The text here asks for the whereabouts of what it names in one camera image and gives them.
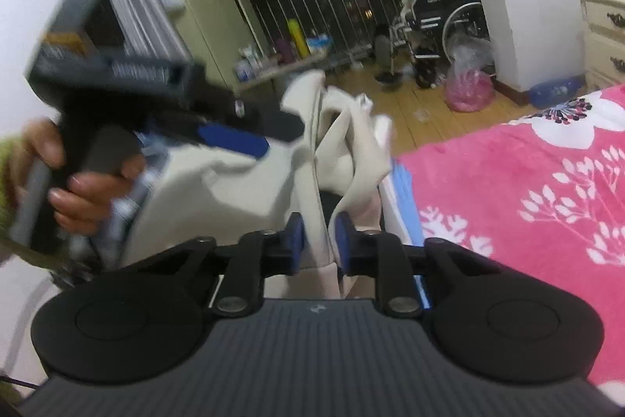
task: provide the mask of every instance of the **wheelchair wheel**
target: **wheelchair wheel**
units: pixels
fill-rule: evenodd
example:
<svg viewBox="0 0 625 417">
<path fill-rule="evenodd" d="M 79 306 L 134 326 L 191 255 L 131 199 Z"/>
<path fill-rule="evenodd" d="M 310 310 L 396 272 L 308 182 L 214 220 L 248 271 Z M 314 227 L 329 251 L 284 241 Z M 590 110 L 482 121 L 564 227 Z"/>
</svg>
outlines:
<svg viewBox="0 0 625 417">
<path fill-rule="evenodd" d="M 447 57 L 449 62 L 453 62 L 453 58 L 449 55 L 448 41 L 451 35 L 458 30 L 474 38 L 490 39 L 482 3 L 470 2 L 463 4 L 452 11 L 449 18 L 445 21 L 441 43 L 445 57 Z"/>
</svg>

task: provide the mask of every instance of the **wooden floor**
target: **wooden floor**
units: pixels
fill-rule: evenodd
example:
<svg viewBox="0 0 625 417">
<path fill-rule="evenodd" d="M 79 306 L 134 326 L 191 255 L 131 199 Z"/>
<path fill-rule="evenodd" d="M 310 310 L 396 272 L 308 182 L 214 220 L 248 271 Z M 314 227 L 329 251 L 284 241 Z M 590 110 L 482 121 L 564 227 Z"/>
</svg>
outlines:
<svg viewBox="0 0 625 417">
<path fill-rule="evenodd" d="M 480 112 L 453 112 L 445 103 L 443 87 L 424 90 L 414 80 L 407 80 L 396 90 L 384 90 L 374 80 L 376 72 L 375 65 L 365 65 L 362 70 L 328 75 L 327 83 L 352 95 L 364 92 L 374 102 L 374 114 L 386 114 L 393 118 L 394 156 L 425 143 L 459 137 L 536 111 L 531 106 L 518 107 L 497 92 L 495 100 Z"/>
</svg>

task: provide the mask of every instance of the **clear plastic bag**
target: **clear plastic bag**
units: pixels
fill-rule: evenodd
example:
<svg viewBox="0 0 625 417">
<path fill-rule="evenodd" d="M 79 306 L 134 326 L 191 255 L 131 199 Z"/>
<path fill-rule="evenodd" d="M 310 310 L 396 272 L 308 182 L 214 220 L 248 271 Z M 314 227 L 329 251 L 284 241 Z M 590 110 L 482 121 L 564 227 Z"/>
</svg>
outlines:
<svg viewBox="0 0 625 417">
<path fill-rule="evenodd" d="M 493 82 L 482 68 L 493 63 L 490 41 L 456 33 L 449 38 L 449 55 L 453 58 L 445 101 L 458 112 L 477 112 L 495 97 Z"/>
</svg>

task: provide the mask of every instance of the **pink bedsheet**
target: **pink bedsheet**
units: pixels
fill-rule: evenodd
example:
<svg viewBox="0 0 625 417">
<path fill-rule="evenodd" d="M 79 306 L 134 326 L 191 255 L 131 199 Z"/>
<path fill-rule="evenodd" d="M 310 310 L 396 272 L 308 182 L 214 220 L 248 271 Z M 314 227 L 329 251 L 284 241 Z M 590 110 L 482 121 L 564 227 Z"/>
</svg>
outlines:
<svg viewBox="0 0 625 417">
<path fill-rule="evenodd" d="M 399 158 L 425 237 L 443 237 L 591 304 L 590 380 L 625 404 L 625 87 Z"/>
</svg>

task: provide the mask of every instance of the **finger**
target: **finger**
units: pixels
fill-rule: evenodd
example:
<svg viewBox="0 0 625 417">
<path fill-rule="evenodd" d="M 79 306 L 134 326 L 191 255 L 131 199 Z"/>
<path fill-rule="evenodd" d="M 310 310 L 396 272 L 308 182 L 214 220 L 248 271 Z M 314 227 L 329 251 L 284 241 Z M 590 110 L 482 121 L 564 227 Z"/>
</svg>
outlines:
<svg viewBox="0 0 625 417">
<path fill-rule="evenodd" d="M 51 120 L 40 119 L 27 124 L 22 140 L 24 148 L 49 167 L 61 168 L 65 163 L 61 134 Z"/>
<path fill-rule="evenodd" d="M 49 119 L 32 121 L 27 124 L 20 141 L 16 144 L 11 158 L 11 182 L 24 186 L 35 156 L 46 165 L 60 168 L 65 160 L 63 144 L 59 132 Z"/>
<path fill-rule="evenodd" d="M 141 175 L 145 168 L 146 159 L 143 157 L 142 154 L 137 154 L 124 162 L 123 166 L 121 167 L 121 174 L 125 178 L 134 181 L 137 177 Z"/>
<path fill-rule="evenodd" d="M 95 235 L 98 231 L 98 223 L 95 221 L 83 221 L 72 219 L 59 212 L 54 213 L 56 222 L 70 234 L 80 234 L 83 236 Z"/>
<path fill-rule="evenodd" d="M 108 204 L 95 204 L 58 188 L 50 190 L 48 199 L 58 212 L 71 219 L 102 221 L 111 214 Z"/>
<path fill-rule="evenodd" d="M 127 195 L 132 182 L 121 177 L 93 172 L 70 177 L 70 191 L 96 204 L 108 204 L 114 198 Z"/>
</svg>

